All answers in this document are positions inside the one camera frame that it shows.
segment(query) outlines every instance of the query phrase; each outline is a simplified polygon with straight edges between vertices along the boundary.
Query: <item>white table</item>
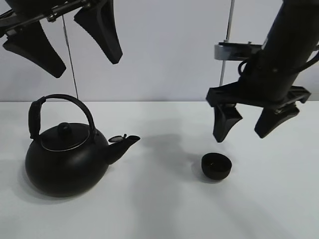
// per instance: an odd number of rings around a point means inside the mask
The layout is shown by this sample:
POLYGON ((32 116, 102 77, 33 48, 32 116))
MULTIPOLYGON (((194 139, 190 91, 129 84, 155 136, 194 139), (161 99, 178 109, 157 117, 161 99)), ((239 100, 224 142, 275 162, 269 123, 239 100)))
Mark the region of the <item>white table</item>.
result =
MULTIPOLYGON (((319 103, 261 140, 261 109, 217 144, 207 103, 88 103, 106 137, 135 144, 88 193, 53 199, 33 191, 23 161, 29 103, 0 104, 1 239, 314 239, 319 235, 319 103), (203 155, 221 152, 230 176, 212 183, 203 155)), ((71 103, 46 103, 42 129, 85 122, 71 103)))

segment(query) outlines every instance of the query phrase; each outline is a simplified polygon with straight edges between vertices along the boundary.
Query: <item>kettle lid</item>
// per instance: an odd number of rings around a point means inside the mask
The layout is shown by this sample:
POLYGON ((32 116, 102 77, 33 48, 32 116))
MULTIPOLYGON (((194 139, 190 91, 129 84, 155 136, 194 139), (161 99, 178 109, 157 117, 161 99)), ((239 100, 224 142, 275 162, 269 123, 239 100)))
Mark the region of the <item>kettle lid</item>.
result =
POLYGON ((86 142, 89 126, 83 123, 61 123, 40 135, 41 145, 49 151, 67 151, 86 142))

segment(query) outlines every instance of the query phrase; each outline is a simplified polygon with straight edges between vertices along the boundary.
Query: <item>kettle spout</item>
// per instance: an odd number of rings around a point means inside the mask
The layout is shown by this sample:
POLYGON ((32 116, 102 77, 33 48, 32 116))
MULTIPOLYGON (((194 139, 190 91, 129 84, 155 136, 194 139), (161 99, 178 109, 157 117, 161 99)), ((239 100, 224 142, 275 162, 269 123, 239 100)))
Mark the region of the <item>kettle spout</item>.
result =
POLYGON ((107 164, 111 165, 122 158, 126 151, 140 139, 138 136, 131 135, 119 142, 109 145, 105 152, 107 164))

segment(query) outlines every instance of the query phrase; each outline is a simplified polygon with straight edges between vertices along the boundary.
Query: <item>black kettle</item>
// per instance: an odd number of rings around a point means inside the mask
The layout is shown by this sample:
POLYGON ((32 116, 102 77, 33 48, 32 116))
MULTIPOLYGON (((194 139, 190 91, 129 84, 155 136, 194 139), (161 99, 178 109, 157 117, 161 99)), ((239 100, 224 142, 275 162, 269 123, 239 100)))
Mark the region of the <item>black kettle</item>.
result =
POLYGON ((25 159, 27 175, 36 188, 53 197, 70 197, 97 184, 108 166, 120 159, 138 136, 124 135, 107 140, 95 126, 89 109, 69 95, 50 95, 33 102, 29 109, 29 131, 33 139, 25 159), (47 99, 64 99, 76 104, 89 125, 61 123, 40 132, 40 111, 47 99))

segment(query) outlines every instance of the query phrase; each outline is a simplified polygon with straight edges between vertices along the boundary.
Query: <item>black cup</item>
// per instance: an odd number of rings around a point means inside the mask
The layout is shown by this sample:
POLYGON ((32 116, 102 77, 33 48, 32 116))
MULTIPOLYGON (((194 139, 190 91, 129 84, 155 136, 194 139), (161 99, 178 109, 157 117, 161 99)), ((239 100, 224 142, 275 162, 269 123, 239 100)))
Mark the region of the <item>black cup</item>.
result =
POLYGON ((209 153, 201 160, 203 173, 210 179, 223 180, 231 170, 232 163, 225 155, 219 153, 209 153))

